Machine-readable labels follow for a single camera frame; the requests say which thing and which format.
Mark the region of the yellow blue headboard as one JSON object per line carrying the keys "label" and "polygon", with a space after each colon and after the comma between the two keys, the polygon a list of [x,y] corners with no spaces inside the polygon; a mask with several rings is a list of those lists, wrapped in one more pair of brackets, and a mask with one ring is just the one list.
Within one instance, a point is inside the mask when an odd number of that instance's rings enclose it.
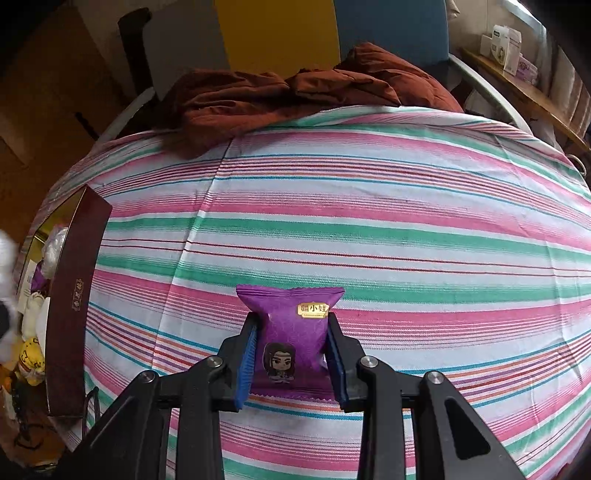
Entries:
{"label": "yellow blue headboard", "polygon": [[216,1],[229,67],[287,78],[371,42],[435,74],[449,59],[444,1]]}

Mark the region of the white bed frame rail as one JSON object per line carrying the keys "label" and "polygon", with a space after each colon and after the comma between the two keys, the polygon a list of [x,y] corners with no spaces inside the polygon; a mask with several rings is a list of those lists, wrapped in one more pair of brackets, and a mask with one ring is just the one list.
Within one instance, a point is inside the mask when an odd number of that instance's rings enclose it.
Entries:
{"label": "white bed frame rail", "polygon": [[482,75],[452,53],[449,54],[449,64],[455,68],[462,76],[462,79],[475,89],[489,104],[504,113],[510,119],[510,124],[526,134],[532,134],[528,123],[520,115],[518,110]]}

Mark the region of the wooden desk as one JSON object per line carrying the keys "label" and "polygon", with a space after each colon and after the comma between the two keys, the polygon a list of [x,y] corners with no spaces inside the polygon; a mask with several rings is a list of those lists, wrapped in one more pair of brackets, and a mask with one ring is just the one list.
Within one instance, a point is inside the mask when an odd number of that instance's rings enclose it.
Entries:
{"label": "wooden desk", "polygon": [[462,59],[470,66],[483,68],[488,74],[507,87],[532,112],[547,118],[581,153],[590,153],[589,144],[574,129],[573,123],[567,120],[567,116],[537,87],[504,72],[493,60],[473,53],[466,48],[461,48],[461,55]]}

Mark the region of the dark brown storage box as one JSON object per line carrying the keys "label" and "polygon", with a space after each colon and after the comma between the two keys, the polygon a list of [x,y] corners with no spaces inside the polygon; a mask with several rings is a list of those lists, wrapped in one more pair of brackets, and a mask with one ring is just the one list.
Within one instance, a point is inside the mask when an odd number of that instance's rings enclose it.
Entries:
{"label": "dark brown storage box", "polygon": [[96,259],[111,205],[84,185],[64,200],[36,229],[21,270],[19,300],[25,303],[34,274],[48,250],[50,236],[65,232],[53,277],[48,316],[40,342],[45,347],[47,413],[55,418],[82,416],[84,342],[87,309]]}

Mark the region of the white plastic bag ball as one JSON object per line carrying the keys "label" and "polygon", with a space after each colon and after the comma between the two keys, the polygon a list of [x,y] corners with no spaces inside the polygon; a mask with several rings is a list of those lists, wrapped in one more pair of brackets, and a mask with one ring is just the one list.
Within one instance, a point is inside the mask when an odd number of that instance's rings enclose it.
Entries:
{"label": "white plastic bag ball", "polygon": [[41,274],[47,280],[55,275],[68,231],[67,226],[55,226],[42,248]]}

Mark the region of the rust red quilt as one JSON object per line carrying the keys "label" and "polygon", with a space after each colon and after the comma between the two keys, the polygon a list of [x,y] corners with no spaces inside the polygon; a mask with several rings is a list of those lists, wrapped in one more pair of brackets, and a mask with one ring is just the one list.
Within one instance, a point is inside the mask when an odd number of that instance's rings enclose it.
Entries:
{"label": "rust red quilt", "polygon": [[273,72],[192,70],[162,100],[161,120],[166,128],[181,129],[201,155],[252,131],[346,106],[463,111],[429,73],[365,42],[332,69],[303,69],[287,79]]}

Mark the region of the striped bed sheet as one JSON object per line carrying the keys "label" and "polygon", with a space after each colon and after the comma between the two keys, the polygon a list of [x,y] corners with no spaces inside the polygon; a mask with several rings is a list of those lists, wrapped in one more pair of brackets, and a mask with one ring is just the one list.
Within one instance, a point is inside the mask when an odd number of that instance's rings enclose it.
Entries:
{"label": "striped bed sheet", "polygon": [[342,330],[394,369],[443,372],[530,479],[590,430],[590,191],[510,126],[419,108],[342,108],[202,155],[176,132],[112,141],[81,186],[112,208],[89,298],[84,376],[108,406],[245,320],[239,284],[341,287]]}

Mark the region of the boxes on desk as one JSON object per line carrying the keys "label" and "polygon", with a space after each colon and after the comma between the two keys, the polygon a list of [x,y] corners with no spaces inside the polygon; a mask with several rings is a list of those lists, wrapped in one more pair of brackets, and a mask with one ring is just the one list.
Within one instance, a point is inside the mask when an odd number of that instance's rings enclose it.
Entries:
{"label": "boxes on desk", "polygon": [[483,34],[480,54],[495,61],[504,72],[530,84],[538,83],[538,68],[522,54],[522,34],[511,27],[495,25]]}

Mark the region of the purple snack packet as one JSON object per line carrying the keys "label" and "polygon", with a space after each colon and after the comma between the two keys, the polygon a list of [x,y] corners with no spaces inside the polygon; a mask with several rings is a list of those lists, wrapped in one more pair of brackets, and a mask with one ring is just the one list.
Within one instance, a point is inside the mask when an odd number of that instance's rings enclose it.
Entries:
{"label": "purple snack packet", "polygon": [[236,287],[242,303],[262,319],[250,388],[253,395],[334,398],[324,347],[329,313],[344,294],[342,287]]}

